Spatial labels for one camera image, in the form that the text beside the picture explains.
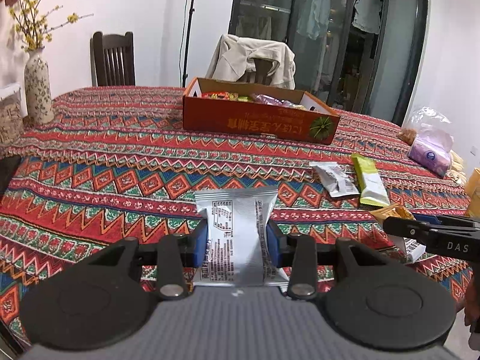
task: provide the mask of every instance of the green plant logo on box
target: green plant logo on box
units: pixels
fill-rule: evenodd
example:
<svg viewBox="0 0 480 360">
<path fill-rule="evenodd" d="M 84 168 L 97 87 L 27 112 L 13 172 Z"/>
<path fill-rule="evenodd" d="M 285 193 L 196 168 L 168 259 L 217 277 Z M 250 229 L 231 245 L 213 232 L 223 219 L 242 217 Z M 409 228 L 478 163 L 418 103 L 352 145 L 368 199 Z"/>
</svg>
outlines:
<svg viewBox="0 0 480 360">
<path fill-rule="evenodd" d="M 318 140 L 328 138 L 333 132 L 334 124 L 329 116 L 320 116 L 310 125 L 310 136 Z"/>
</svg>

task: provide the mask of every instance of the patterned tablecloth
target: patterned tablecloth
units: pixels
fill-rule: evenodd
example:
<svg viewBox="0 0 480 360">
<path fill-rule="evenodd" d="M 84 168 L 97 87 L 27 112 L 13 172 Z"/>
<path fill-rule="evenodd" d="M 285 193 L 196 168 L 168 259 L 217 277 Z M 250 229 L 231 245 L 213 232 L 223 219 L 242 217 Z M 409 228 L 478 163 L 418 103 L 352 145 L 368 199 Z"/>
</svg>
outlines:
<svg viewBox="0 0 480 360">
<path fill-rule="evenodd" d="M 276 185 L 272 218 L 283 232 L 351 237 L 399 259 L 358 199 L 332 200 L 309 161 L 337 161 L 356 178 L 350 154 L 373 158 L 392 202 L 413 212 L 463 214 L 469 204 L 453 181 L 407 158 L 397 126 L 369 116 L 341 112 L 333 143 L 321 146 L 183 131 L 179 88 L 86 88 L 54 107 L 51 123 L 7 149 L 23 160 L 0 207 L 0 317 L 22 339 L 19 302 L 30 286 L 122 237 L 188 233 L 198 223 L 196 190 Z M 465 262 L 428 254 L 412 269 L 457 301 L 471 277 Z M 152 288 L 154 277 L 145 269 L 142 285 Z M 318 267 L 318 278 L 327 291 L 331 267 Z"/>
</svg>

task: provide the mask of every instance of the purple tissue package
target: purple tissue package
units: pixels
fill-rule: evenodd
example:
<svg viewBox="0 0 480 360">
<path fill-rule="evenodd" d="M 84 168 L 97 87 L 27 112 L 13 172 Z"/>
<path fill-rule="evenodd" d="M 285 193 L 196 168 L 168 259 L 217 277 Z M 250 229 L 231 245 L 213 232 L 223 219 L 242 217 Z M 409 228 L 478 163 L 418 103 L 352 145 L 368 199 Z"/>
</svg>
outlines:
<svg viewBox="0 0 480 360">
<path fill-rule="evenodd" d="M 441 178 L 450 168 L 453 138 L 440 128 L 422 124 L 410 148 L 409 158 Z"/>
</svg>

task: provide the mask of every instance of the gray ribbed surface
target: gray ribbed surface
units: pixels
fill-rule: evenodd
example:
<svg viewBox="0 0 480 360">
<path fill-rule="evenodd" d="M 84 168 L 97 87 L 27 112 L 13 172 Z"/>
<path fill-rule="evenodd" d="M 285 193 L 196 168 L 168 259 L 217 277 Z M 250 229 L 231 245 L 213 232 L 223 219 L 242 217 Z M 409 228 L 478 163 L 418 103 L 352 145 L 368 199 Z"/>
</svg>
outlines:
<svg viewBox="0 0 480 360">
<path fill-rule="evenodd" d="M 335 333 L 313 304 L 284 298 L 277 288 L 197 287 L 180 301 L 159 304 L 128 339 L 90 352 L 34 346 L 23 360 L 453 360 L 442 347 L 384 353 Z"/>
</svg>

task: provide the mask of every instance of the orange cardboard box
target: orange cardboard box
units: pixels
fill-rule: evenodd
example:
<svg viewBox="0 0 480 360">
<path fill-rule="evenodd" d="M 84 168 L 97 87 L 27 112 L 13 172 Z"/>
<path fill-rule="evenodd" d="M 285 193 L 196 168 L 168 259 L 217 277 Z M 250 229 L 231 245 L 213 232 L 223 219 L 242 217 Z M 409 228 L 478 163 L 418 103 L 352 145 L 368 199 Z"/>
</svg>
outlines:
<svg viewBox="0 0 480 360">
<path fill-rule="evenodd" d="M 206 92 L 252 93 L 304 105 L 309 111 L 275 105 L 202 98 Z M 183 93 L 183 128 L 242 135 L 269 135 L 329 145 L 340 115 L 312 94 L 261 84 L 195 78 Z"/>
</svg>

